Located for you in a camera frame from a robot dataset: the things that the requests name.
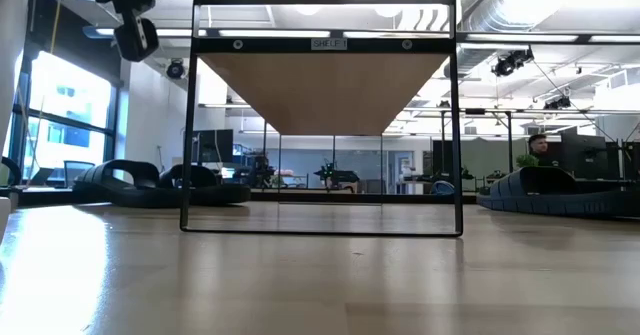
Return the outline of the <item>black frame wooden shelf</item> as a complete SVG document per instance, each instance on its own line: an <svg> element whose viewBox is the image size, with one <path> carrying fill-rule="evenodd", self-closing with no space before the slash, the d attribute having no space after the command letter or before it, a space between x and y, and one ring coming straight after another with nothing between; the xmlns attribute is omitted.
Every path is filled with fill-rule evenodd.
<svg viewBox="0 0 640 335"><path fill-rule="evenodd" d="M394 6L446 9L445 31L204 30L204 7ZM285 136L381 137L443 62L457 64L456 0L193 0L179 228L189 224L196 73L203 61ZM346 51L312 51L313 38L346 38Z"/></svg>

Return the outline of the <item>white shelf label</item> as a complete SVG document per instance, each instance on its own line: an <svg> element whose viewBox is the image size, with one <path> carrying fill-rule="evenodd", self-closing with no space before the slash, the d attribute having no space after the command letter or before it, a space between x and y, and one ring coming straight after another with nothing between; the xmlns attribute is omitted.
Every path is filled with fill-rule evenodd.
<svg viewBox="0 0 640 335"><path fill-rule="evenodd" d="M346 51L347 49L346 38L313 38L311 40L312 51Z"/></svg>

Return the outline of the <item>black computer monitor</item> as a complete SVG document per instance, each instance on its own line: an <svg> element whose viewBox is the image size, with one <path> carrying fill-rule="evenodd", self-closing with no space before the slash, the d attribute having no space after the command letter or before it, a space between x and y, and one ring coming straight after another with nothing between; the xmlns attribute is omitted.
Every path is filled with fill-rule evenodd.
<svg viewBox="0 0 640 335"><path fill-rule="evenodd" d="M608 174L604 137L564 133L561 135L561 166L578 179L604 179Z"/></svg>
<svg viewBox="0 0 640 335"><path fill-rule="evenodd" d="M192 161L225 163L233 161L233 130L195 131L192 136Z"/></svg>

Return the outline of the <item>dark laptop screen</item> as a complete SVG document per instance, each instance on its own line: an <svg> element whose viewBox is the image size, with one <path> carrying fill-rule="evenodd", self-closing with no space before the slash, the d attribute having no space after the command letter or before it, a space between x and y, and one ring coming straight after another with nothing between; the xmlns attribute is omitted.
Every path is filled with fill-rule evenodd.
<svg viewBox="0 0 640 335"><path fill-rule="evenodd" d="M88 170L93 166L94 166L94 163L90 163L90 162L64 160L63 169L64 169L65 187L72 188L74 185L75 179L85 170Z"/></svg>

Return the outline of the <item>person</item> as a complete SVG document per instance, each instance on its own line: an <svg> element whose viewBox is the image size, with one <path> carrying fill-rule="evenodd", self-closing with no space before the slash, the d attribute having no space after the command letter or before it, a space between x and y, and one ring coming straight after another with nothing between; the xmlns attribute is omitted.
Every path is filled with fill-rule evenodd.
<svg viewBox="0 0 640 335"><path fill-rule="evenodd" d="M529 153L537 159L539 166L560 168L560 160L549 150L547 137L544 134L534 134L528 139Z"/></svg>

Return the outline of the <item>black table edge rail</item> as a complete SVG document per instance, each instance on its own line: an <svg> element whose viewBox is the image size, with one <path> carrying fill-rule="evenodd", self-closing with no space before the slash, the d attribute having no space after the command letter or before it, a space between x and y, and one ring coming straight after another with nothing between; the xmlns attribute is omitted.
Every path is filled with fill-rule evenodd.
<svg viewBox="0 0 640 335"><path fill-rule="evenodd" d="M16 197L18 207L39 207L58 205L83 205L94 203L110 203L108 196L85 195L71 189L61 188L31 188L19 192ZM348 192L316 191L300 189L299 191L278 192L274 189L253 189L249 197L254 202L278 203L346 203L346 204L453 204L453 195L433 194L356 194Z"/></svg>

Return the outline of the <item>silver ventilation duct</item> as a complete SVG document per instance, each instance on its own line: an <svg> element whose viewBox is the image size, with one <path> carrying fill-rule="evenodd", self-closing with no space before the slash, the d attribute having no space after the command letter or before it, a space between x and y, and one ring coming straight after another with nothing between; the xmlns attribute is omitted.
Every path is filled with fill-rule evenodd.
<svg viewBox="0 0 640 335"><path fill-rule="evenodd" d="M560 0L478 0L458 25L463 32L527 32L560 8Z"/></svg>

